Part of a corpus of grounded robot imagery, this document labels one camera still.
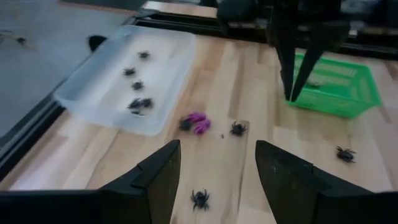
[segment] wooden table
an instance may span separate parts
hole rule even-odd
[[[215,9],[188,4],[148,2],[146,7],[215,16]],[[0,188],[95,189],[130,170],[169,140],[180,139],[182,173],[173,223],[275,223],[254,160],[256,140],[264,139],[366,189],[396,190],[398,65],[346,55],[325,56],[368,65],[383,106],[353,120],[288,106],[283,100],[274,49],[197,36],[192,71],[159,135],[145,137],[89,124],[66,111]],[[195,136],[178,130],[178,120],[192,111],[209,115],[213,121],[210,132]],[[235,120],[248,126],[242,138],[228,133]],[[336,146],[356,151],[356,163],[338,160]],[[203,188],[211,194],[210,210],[192,213],[191,191]]]
[[[146,0],[59,0],[58,3],[63,6],[131,14],[139,10]]]

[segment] green basket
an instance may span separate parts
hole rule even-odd
[[[304,55],[295,56],[297,76]],[[306,84],[295,103],[298,106],[345,118],[354,118],[363,111],[381,104],[377,87],[367,66],[321,58],[310,75],[322,85]]]

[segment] translucent plastic tray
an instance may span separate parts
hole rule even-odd
[[[147,50],[147,60],[138,52]],[[54,93],[72,114],[85,121],[137,134],[156,135],[176,103],[195,55],[195,36],[185,32],[123,26],[103,43]],[[136,74],[124,75],[125,68]],[[131,85],[141,80],[142,90]],[[132,114],[135,98],[152,98],[152,109]]]

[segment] purple toy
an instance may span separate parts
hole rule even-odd
[[[206,120],[206,115],[203,113],[193,112],[188,115],[188,119],[193,123],[197,123]]]
[[[210,125],[211,125],[211,121],[209,119],[206,119],[204,121],[200,121],[195,126],[195,129],[193,130],[193,132],[195,134],[203,134],[203,133],[205,133],[207,131],[207,129],[210,128]]]

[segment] spider in tray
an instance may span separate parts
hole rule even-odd
[[[133,83],[133,84],[131,85],[131,87],[132,87],[134,90],[140,90],[140,89],[142,89],[142,88],[144,87],[144,84],[143,84],[143,82],[142,82],[141,80],[139,80],[139,81]]]
[[[154,106],[154,101],[152,100],[152,98],[144,98],[141,100],[141,105],[144,108],[152,108]]]
[[[138,115],[138,116],[144,116],[144,115],[141,113],[141,111],[139,111],[139,110],[131,111],[131,113],[134,114],[134,115]]]
[[[193,204],[193,211],[198,207],[199,209],[204,208],[205,211],[209,209],[209,205],[207,204],[207,200],[209,199],[210,194],[207,194],[207,190],[205,189],[205,193],[198,191],[196,194],[192,190],[191,200]]]
[[[136,68],[134,68],[134,67],[124,69],[125,76],[131,76],[131,75],[134,75],[135,73],[136,73]]]
[[[141,59],[147,59],[147,58],[149,58],[150,53],[147,50],[145,50],[145,51],[138,52],[138,56]]]
[[[127,106],[127,109],[132,110],[132,109],[139,109],[141,108],[142,103],[140,98],[135,98],[129,106]]]

